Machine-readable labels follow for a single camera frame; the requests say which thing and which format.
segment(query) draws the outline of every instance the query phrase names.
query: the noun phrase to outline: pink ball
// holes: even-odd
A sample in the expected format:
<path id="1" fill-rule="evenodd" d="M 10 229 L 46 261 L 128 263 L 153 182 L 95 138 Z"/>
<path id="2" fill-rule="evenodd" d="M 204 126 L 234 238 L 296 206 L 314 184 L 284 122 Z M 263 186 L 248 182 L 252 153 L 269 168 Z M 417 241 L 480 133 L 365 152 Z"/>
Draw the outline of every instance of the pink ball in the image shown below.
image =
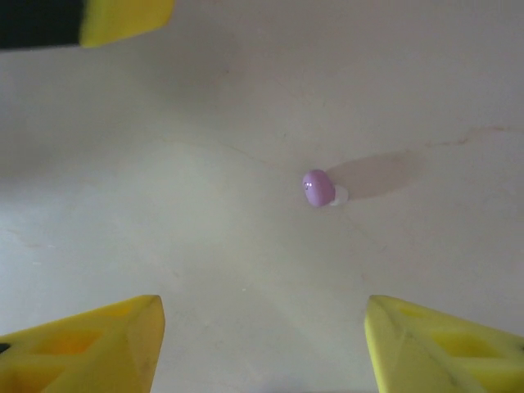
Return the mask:
<path id="1" fill-rule="evenodd" d="M 323 170 L 314 169 L 305 174 L 302 186 L 308 202 L 315 207 L 329 205 L 335 200 L 335 186 Z"/>

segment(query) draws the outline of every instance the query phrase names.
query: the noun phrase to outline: small white object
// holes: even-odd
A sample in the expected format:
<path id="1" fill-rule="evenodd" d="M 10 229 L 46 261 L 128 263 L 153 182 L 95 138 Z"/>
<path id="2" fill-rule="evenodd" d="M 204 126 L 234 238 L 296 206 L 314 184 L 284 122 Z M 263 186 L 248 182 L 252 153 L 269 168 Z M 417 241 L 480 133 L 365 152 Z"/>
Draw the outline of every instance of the small white object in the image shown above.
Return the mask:
<path id="1" fill-rule="evenodd" d="M 335 184 L 335 199 L 333 199 L 333 202 L 331 202 L 330 206 L 339 206 L 343 203 L 346 203 L 350 199 L 350 193 L 343 188 L 342 186 L 339 186 L 338 184 Z"/>

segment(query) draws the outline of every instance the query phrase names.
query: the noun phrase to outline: yellow foam piece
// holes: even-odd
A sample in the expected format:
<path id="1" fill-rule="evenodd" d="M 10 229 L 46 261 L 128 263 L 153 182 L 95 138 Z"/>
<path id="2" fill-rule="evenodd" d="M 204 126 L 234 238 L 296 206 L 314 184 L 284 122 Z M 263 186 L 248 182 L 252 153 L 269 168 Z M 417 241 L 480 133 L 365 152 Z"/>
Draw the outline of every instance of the yellow foam piece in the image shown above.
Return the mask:
<path id="1" fill-rule="evenodd" d="M 173 7 L 174 0 L 86 0 L 79 43 L 98 47 L 159 29 Z"/>
<path id="2" fill-rule="evenodd" d="M 387 296 L 365 330 L 380 393 L 524 393 L 524 337 Z"/>
<path id="3" fill-rule="evenodd" d="M 160 297 L 140 296 L 0 337 L 0 392 L 149 392 L 164 325 Z"/>

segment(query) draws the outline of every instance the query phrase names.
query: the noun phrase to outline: table surface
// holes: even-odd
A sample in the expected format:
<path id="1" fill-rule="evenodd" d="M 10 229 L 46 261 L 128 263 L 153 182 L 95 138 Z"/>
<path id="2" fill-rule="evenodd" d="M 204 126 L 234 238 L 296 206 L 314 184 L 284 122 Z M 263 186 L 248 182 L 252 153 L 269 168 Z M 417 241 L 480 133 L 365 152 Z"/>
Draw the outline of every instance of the table surface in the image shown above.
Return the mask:
<path id="1" fill-rule="evenodd" d="M 376 392 L 371 294 L 524 334 L 524 2 L 394 3 L 3 53 L 0 332 L 160 294 L 181 393 Z"/>

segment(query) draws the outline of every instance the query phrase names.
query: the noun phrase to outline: small round object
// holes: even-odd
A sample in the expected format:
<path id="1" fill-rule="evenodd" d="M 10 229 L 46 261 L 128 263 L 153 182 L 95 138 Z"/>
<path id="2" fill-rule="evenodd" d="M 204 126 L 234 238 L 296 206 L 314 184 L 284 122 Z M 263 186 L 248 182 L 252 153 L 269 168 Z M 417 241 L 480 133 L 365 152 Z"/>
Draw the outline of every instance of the small round object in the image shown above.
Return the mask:
<path id="1" fill-rule="evenodd" d="M 314 169 L 305 174 L 302 186 L 308 202 L 315 207 L 329 205 L 335 201 L 335 185 L 323 170 Z"/>

